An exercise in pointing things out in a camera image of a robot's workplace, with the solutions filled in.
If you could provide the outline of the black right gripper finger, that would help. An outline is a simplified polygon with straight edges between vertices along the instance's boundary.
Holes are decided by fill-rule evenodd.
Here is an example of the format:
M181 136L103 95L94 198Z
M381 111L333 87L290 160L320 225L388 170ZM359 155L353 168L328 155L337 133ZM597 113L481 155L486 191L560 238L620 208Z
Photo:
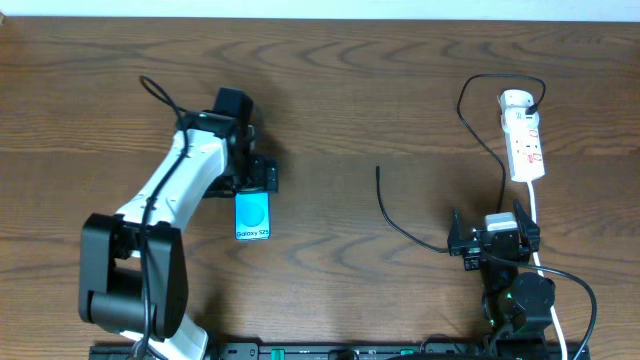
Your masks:
M540 236L540 228L525 211L518 200L513 201L513 209L520 235L523 238L533 238Z
M449 230L448 242L458 243L461 241L462 235L460 230L460 221L458 209L454 209L452 213L452 223Z

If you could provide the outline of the turquoise screen smartphone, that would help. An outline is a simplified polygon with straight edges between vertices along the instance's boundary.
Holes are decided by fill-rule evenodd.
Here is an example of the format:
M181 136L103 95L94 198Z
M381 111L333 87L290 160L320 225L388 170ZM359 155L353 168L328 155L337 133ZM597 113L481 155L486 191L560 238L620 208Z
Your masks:
M235 196L235 237L239 241L269 239L271 235L270 197L266 192Z

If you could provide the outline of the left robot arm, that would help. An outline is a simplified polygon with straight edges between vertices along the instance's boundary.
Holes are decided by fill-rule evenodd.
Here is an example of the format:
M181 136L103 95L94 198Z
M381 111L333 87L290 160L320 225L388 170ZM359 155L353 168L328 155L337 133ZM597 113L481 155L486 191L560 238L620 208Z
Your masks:
M142 189L81 230L78 313L134 341L142 359L204 359L210 336L186 313L183 232L207 198L272 191L275 170L254 154L245 111L187 112L170 150Z

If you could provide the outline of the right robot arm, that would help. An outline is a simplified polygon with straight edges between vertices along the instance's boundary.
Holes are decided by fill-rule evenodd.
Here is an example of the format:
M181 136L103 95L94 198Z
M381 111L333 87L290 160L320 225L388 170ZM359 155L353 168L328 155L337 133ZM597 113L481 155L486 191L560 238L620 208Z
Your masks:
M537 272L520 272L540 245L540 228L519 201L511 212L485 217L485 226L465 232L457 211L447 238L451 256L463 259L464 269L478 270L483 285L482 311L493 333L482 348L502 355L508 347L541 345L552 325L555 284Z

